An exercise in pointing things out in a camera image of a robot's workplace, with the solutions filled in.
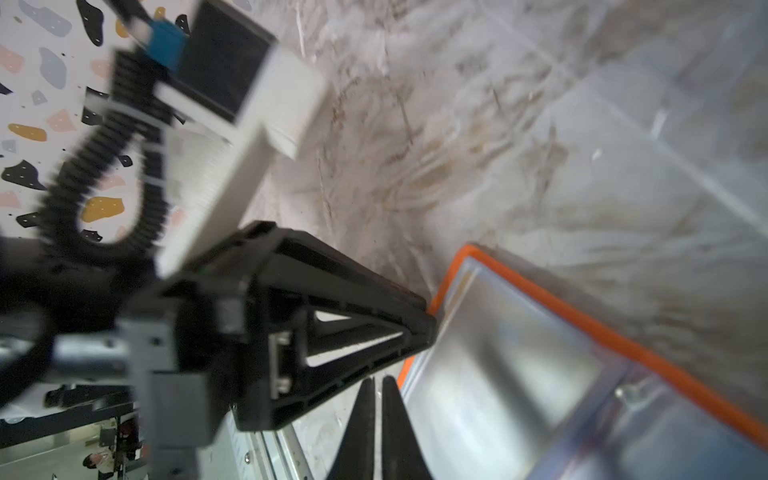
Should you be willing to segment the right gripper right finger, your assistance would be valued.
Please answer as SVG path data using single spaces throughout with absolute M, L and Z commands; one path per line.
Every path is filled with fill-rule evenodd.
M 382 381 L 382 478 L 432 480 L 394 377 Z

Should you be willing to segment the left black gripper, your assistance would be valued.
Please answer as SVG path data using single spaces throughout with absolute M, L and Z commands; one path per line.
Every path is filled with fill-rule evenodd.
M 311 234 L 254 221 L 121 307 L 140 413 L 233 411 L 279 430 L 431 347 L 426 300 Z

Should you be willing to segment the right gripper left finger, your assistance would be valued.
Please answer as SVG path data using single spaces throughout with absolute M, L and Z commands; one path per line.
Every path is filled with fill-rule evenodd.
M 364 380 L 358 390 L 327 480 L 372 480 L 375 459 L 375 382 Z

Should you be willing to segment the orange card holder wallet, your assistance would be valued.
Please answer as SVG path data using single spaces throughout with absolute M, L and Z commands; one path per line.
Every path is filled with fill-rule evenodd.
M 474 245 L 398 383 L 437 479 L 763 479 L 767 429 Z

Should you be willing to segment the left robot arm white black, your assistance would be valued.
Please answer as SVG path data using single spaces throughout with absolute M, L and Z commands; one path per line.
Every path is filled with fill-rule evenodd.
M 39 383 L 106 384 L 137 403 L 151 474 L 197 479 L 231 417 L 278 431 L 358 390 L 333 479 L 426 479 L 392 377 L 433 346 L 426 301 L 312 235 L 256 221 L 166 279 L 149 259 L 68 265 L 31 239 L 1 245 L 1 401 Z

